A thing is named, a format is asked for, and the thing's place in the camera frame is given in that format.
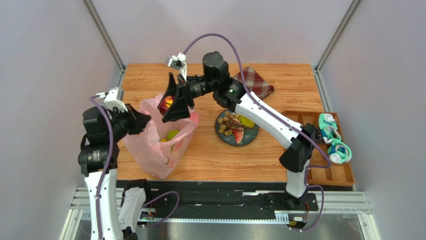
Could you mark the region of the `red fake apple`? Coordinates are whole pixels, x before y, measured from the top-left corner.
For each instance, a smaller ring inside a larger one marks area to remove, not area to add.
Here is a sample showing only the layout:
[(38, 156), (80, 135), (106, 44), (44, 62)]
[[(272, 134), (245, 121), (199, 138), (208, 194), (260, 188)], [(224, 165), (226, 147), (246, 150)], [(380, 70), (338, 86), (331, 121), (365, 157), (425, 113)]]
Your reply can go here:
[(172, 95), (167, 95), (165, 98), (159, 103), (158, 110), (164, 116), (166, 112), (169, 110), (171, 105), (173, 104), (175, 97)]

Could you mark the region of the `pink plastic bag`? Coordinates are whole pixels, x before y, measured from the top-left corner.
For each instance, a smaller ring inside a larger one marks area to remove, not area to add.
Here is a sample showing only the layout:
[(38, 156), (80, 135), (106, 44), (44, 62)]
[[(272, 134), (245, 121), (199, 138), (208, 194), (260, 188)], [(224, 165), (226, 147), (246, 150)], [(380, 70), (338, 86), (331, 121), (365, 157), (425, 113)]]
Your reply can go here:
[[(163, 94), (160, 93), (140, 103), (139, 112), (150, 115), (151, 120), (143, 132), (128, 134), (123, 143), (141, 169), (154, 177), (165, 179), (182, 159), (199, 126), (200, 116), (191, 110), (190, 118), (163, 123), (163, 116), (157, 109), (162, 98)], [(172, 140), (160, 142), (172, 130), (180, 132)]]

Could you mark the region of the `fake grape bunch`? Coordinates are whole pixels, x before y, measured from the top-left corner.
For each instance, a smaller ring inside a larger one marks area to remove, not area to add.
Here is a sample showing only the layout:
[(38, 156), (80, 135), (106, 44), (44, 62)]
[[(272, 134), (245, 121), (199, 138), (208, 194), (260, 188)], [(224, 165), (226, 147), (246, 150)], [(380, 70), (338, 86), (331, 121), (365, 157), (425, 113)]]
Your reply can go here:
[(245, 127), (241, 121), (241, 115), (229, 110), (223, 111), (215, 122), (216, 131), (220, 135), (231, 136), (235, 133), (241, 133)]

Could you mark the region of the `fake watermelon slice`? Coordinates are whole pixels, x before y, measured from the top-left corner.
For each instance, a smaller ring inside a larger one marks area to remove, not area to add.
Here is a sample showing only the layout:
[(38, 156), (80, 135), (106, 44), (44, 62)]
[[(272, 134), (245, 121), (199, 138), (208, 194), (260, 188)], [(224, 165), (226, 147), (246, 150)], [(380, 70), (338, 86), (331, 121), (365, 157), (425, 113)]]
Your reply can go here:
[(232, 118), (233, 122), (233, 135), (235, 138), (235, 142), (240, 144), (244, 137), (244, 125), (235, 117)]

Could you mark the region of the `yellow green fake mango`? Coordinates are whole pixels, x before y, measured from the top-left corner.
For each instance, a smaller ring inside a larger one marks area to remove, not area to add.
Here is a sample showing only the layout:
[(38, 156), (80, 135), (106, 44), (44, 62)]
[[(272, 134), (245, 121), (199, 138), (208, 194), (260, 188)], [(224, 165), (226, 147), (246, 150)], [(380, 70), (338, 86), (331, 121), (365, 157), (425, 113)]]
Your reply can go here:
[(239, 118), (238, 118), (238, 120), (240, 121), (240, 123), (241, 123), (241, 124), (242, 124), (245, 128), (252, 129), (252, 128), (254, 128), (254, 126), (255, 126), (255, 123), (254, 123), (252, 120), (250, 120), (250, 119), (248, 119), (247, 117), (245, 117), (245, 116), (240, 115), (240, 116), (239, 116)]

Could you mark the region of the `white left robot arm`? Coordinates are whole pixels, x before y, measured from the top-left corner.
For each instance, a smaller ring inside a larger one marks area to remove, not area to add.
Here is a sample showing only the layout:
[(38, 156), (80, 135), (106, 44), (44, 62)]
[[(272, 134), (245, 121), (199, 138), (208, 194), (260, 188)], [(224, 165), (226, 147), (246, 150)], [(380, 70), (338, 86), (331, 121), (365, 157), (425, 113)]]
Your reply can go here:
[(118, 142), (127, 135), (144, 131), (151, 116), (117, 107), (92, 107), (83, 113), (86, 133), (80, 143), (77, 161), (87, 186), (92, 240), (136, 240), (136, 228), (143, 204), (152, 198), (146, 179), (129, 181), (117, 200)]

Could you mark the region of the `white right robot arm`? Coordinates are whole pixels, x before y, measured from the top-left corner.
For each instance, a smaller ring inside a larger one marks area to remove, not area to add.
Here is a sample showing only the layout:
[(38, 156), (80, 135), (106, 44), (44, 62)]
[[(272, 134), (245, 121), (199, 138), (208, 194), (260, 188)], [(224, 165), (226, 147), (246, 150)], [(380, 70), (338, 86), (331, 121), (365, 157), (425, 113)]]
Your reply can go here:
[(186, 56), (183, 53), (170, 55), (165, 63), (179, 71), (169, 74), (168, 87), (157, 108), (164, 123), (176, 122), (190, 117), (194, 99), (212, 93), (215, 102), (224, 109), (240, 114), (253, 121), (273, 136), (283, 147), (279, 158), (286, 169), (285, 191), (295, 199), (307, 193), (306, 167), (312, 156), (315, 127), (301, 125), (283, 116), (264, 103), (253, 92), (246, 91), (243, 83), (232, 78), (229, 64), (217, 52), (203, 56), (201, 76), (188, 76)]

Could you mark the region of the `green fake fruit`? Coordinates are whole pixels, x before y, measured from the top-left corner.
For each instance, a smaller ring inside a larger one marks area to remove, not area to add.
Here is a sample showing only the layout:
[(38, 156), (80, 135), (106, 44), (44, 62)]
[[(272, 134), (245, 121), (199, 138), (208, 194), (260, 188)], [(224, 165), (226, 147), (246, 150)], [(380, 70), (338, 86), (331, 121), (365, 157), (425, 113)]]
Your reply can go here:
[(169, 131), (166, 135), (166, 140), (167, 141), (172, 140), (179, 132), (180, 132), (179, 129)]

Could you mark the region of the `red plaid cloth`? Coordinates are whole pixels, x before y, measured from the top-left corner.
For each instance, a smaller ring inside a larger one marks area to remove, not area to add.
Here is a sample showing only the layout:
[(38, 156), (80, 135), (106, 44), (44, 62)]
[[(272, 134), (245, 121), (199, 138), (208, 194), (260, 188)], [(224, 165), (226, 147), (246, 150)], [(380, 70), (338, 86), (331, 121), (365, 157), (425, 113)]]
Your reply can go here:
[(233, 78), (242, 83), (242, 76), (244, 76), (246, 86), (261, 100), (275, 91), (275, 87), (264, 80), (252, 67), (245, 67), (235, 74)]

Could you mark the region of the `upper green white sock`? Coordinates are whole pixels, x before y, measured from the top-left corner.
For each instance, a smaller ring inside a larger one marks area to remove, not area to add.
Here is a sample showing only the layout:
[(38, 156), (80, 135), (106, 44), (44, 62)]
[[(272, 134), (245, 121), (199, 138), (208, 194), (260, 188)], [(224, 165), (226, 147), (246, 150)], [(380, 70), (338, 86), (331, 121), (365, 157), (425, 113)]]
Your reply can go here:
[(335, 141), (341, 141), (342, 137), (338, 132), (338, 126), (333, 115), (321, 113), (318, 119), (319, 130), (325, 144), (332, 144)]

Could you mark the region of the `green white sock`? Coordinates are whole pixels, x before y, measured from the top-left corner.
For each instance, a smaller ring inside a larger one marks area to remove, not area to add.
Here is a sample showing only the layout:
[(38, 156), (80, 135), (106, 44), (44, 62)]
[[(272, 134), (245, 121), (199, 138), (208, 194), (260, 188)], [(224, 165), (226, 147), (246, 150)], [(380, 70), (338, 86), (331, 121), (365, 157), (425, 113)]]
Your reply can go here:
[(342, 137), (338, 132), (338, 126), (333, 115), (321, 113), (318, 119), (319, 130), (325, 144), (332, 144), (335, 141), (341, 141)]
[(344, 164), (352, 159), (352, 150), (342, 141), (333, 141), (327, 150), (328, 158), (332, 163)]

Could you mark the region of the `lower green white sock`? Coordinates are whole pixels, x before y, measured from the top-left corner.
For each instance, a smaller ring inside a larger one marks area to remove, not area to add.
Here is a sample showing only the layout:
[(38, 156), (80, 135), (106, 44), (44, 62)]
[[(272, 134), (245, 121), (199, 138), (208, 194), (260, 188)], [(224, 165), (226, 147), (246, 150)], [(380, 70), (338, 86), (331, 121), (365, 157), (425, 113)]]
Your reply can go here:
[(327, 150), (328, 158), (332, 163), (344, 164), (352, 159), (352, 150), (342, 141), (333, 141)]

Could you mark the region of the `wooden compartment tray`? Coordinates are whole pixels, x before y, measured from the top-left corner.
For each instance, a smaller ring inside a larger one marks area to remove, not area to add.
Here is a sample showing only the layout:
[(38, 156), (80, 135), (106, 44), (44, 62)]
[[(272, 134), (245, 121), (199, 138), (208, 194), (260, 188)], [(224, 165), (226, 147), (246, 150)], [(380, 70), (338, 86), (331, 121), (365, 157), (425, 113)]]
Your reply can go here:
[[(289, 118), (290, 120), (299, 122), (302, 125), (309, 123), (319, 129), (321, 113), (332, 115), (332, 117), (336, 121), (337, 132), (340, 134), (342, 142), (345, 142), (343, 133), (341, 131), (340, 120), (338, 114), (335, 112), (284, 110), (282, 112), (282, 115)], [(318, 142), (317, 144), (324, 151), (325, 154), (328, 153), (328, 149), (331, 146), (330, 144), (326, 144), (323, 142)], [(321, 166), (327, 165), (326, 159), (315, 147), (312, 152), (310, 164)], [(332, 162), (330, 168), (311, 168), (307, 173), (307, 183), (310, 185), (351, 187), (355, 184), (355, 180), (349, 162), (342, 164)]]

